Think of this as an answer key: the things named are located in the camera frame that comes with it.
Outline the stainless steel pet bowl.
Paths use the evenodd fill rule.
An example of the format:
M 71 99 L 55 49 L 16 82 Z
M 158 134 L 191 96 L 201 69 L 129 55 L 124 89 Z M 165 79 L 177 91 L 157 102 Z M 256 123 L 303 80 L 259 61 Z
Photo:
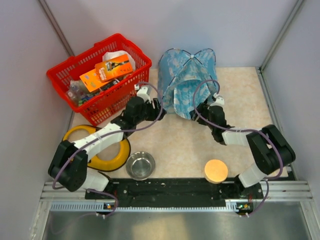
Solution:
M 148 179 L 155 171 L 156 163 L 153 156 L 145 151 L 138 151 L 129 156 L 125 169 L 127 174 L 136 181 Z

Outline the blue patterned pet tent fabric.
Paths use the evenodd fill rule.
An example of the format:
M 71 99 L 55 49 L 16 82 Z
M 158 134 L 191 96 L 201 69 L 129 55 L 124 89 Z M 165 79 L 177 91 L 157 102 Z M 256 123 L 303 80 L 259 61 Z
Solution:
M 198 106 L 219 91 L 217 80 L 216 54 L 211 48 L 195 54 L 171 48 L 158 62 L 157 89 L 162 92 L 163 108 L 187 120 L 194 114 L 193 99 Z

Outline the yellow double pet bowl holder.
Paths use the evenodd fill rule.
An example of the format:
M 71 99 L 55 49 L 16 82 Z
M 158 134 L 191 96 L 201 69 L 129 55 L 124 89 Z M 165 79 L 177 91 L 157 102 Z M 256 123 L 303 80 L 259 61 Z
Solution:
M 75 143 L 75 146 L 80 148 L 97 139 L 95 143 L 84 149 L 88 154 L 87 166 L 102 172 L 112 172 L 126 163 L 131 154 L 131 144 L 128 139 L 122 139 L 119 134 L 99 138 L 107 130 L 115 131 L 115 125 L 107 124 L 106 127 L 100 128 L 82 124 L 67 131 L 63 140 Z

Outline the blue patterned tent mat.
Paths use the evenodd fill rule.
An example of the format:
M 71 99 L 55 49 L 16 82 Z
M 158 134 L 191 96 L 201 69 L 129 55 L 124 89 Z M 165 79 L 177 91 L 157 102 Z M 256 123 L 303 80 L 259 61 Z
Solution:
M 174 112 L 187 120 L 192 119 L 190 112 L 194 111 L 193 95 L 198 85 L 201 83 L 198 79 L 186 80 L 179 83 L 173 90 L 173 109 Z M 204 83 L 195 94 L 195 105 L 203 103 L 211 95 L 208 85 Z

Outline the thin black tent pole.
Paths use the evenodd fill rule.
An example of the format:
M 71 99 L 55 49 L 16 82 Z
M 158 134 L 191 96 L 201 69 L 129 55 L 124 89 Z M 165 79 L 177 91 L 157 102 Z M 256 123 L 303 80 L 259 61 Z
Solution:
M 178 78 L 217 80 L 216 61 L 216 53 L 211 48 L 194 54 L 184 49 L 170 48 L 158 61 L 158 89 L 165 92 Z

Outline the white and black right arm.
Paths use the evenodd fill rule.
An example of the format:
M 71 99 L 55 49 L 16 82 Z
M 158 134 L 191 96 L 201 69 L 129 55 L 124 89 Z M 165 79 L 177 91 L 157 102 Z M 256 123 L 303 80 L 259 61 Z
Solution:
M 233 192 L 239 198 L 245 198 L 253 185 L 296 160 L 293 148 L 273 124 L 261 129 L 239 129 L 227 124 L 222 106 L 204 102 L 189 114 L 191 120 L 210 128 L 217 143 L 250 148 L 254 163 L 234 180 Z

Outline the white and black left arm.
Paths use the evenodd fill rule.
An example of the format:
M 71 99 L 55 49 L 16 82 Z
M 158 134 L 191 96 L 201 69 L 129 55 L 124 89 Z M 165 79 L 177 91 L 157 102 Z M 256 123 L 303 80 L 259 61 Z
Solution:
M 137 127 L 144 121 L 154 124 L 165 115 L 163 103 L 157 98 L 144 100 L 142 97 L 131 97 L 120 115 L 111 120 L 105 127 L 89 136 L 70 142 L 63 140 L 57 147 L 48 174 L 53 178 L 53 189 L 66 188 L 69 192 L 79 189 L 96 191 L 102 198 L 109 198 L 114 187 L 102 173 L 88 168 L 88 163 L 102 150 L 127 139 L 139 130 Z

